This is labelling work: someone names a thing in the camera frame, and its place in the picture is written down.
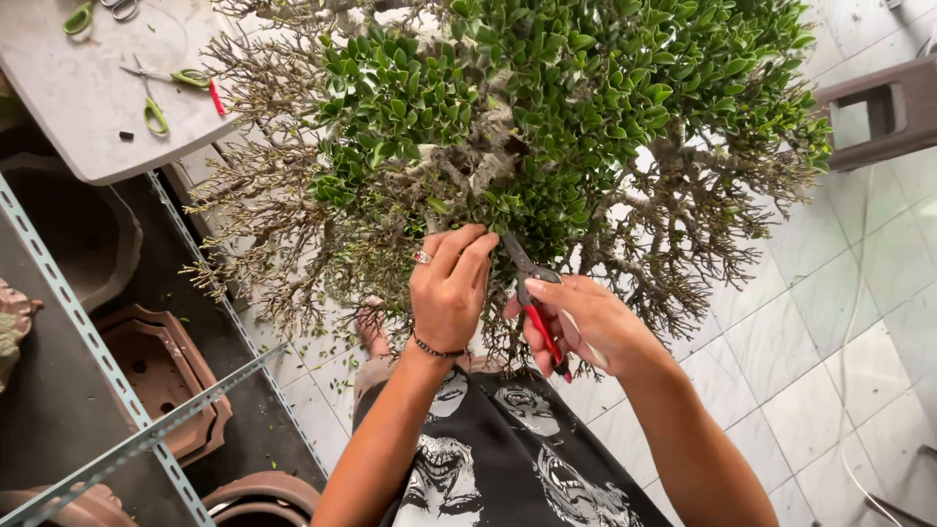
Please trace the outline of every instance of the red-handled scissors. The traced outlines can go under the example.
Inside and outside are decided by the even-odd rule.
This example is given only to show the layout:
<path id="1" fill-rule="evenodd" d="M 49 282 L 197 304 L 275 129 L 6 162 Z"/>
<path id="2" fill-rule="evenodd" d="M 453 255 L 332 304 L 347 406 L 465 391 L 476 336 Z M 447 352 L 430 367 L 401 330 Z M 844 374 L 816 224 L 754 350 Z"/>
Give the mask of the red-handled scissors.
<path id="1" fill-rule="evenodd" d="M 559 350 L 557 343 L 553 339 L 553 335 L 550 334 L 550 330 L 543 321 L 540 310 L 537 309 L 540 301 L 536 298 L 532 298 L 527 287 L 524 285 L 524 280 L 527 278 L 540 279 L 552 283 L 563 283 L 563 280 L 556 271 L 547 269 L 546 267 L 540 267 L 532 262 L 513 233 L 505 234 L 504 237 L 501 238 L 501 241 L 504 242 L 504 247 L 508 250 L 508 254 L 511 255 L 511 259 L 518 269 L 517 300 L 530 318 L 530 322 L 543 336 L 546 347 L 553 356 L 553 371 L 562 375 L 567 383 L 571 383 L 573 381 L 573 376 L 570 374 L 569 360 L 563 357 L 563 353 Z"/>

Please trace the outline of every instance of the foot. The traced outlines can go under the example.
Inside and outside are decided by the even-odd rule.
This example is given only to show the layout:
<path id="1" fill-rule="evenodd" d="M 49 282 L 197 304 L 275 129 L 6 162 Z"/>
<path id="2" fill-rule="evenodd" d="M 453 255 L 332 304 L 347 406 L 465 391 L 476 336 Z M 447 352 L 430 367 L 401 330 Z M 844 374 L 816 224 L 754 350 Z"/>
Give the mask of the foot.
<path id="1" fill-rule="evenodd" d="M 380 298 L 369 296 L 355 315 L 355 330 L 369 358 L 378 358 L 391 352 L 387 330 L 384 329 L 383 304 Z"/>

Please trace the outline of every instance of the black t-shirt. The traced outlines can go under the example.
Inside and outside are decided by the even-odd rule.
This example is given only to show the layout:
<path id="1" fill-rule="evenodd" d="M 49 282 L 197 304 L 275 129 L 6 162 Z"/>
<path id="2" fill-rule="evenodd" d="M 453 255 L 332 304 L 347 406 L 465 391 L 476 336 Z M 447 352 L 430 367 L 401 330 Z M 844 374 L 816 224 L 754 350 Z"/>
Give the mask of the black t-shirt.
<path id="1" fill-rule="evenodd" d="M 446 375 L 380 525 L 670 526 L 556 390 L 518 373 Z M 364 395 L 355 429 L 385 385 Z"/>

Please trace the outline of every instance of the hand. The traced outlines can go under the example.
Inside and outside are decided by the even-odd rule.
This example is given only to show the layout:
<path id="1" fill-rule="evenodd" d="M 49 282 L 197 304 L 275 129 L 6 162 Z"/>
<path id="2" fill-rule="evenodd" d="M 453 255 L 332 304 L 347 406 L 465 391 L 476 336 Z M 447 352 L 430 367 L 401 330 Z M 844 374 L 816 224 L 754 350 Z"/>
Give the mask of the hand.
<path id="1" fill-rule="evenodd" d="M 635 364 L 648 354 L 667 354 L 657 337 L 624 302 L 588 277 L 563 277 L 562 284 L 527 279 L 525 285 L 530 294 L 542 302 L 538 309 L 550 333 L 558 338 L 559 349 L 578 354 L 598 366 L 586 342 L 592 344 L 608 360 L 604 370 L 609 375 L 621 379 L 635 370 Z M 564 309 L 579 324 L 581 336 L 563 313 Z M 512 319 L 522 310 L 515 295 L 505 307 L 504 316 Z M 524 338 L 530 344 L 537 366 L 545 376 L 550 376 L 553 373 L 550 352 L 530 319 L 524 321 Z"/>
<path id="2" fill-rule="evenodd" d="M 498 235 L 477 224 L 424 240 L 423 251 L 433 260 L 416 264 L 409 285 L 413 334 L 430 348 L 448 353 L 469 345 L 482 315 L 488 253 L 497 244 Z"/>

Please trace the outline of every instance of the white cable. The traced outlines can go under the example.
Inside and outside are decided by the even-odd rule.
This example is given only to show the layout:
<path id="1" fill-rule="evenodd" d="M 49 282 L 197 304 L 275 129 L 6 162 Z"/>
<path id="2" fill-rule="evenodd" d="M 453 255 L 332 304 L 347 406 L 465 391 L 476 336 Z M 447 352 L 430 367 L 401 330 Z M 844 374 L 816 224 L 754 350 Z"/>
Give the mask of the white cable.
<path id="1" fill-rule="evenodd" d="M 849 317 L 849 325 L 846 326 L 846 335 L 842 339 L 842 357 L 840 358 L 840 380 L 842 386 L 842 412 L 840 413 L 840 432 L 838 434 L 837 445 L 840 447 L 840 459 L 842 460 L 842 466 L 845 467 L 846 472 L 849 474 L 849 477 L 852 478 L 853 483 L 866 495 L 866 498 L 875 504 L 876 507 L 882 514 L 886 515 L 888 519 L 892 520 L 895 525 L 901 527 L 901 524 L 895 519 L 894 516 L 888 513 L 884 507 L 882 507 L 878 501 L 869 494 L 862 484 L 859 483 L 859 480 L 855 478 L 853 474 L 853 469 L 849 468 L 849 462 L 846 461 L 846 449 L 843 446 L 842 440 L 844 426 L 843 422 L 846 420 L 846 345 L 849 343 L 849 336 L 853 333 L 853 326 L 855 325 L 855 317 L 859 312 L 859 297 L 862 295 L 862 284 L 865 281 L 865 261 L 866 261 L 866 221 L 869 218 L 869 201 L 871 200 L 872 194 L 872 180 L 875 178 L 875 165 L 871 165 L 869 170 L 869 184 L 866 188 L 866 202 L 862 207 L 862 237 L 859 238 L 859 272 L 858 277 L 855 281 L 855 296 L 853 298 L 853 312 Z"/>

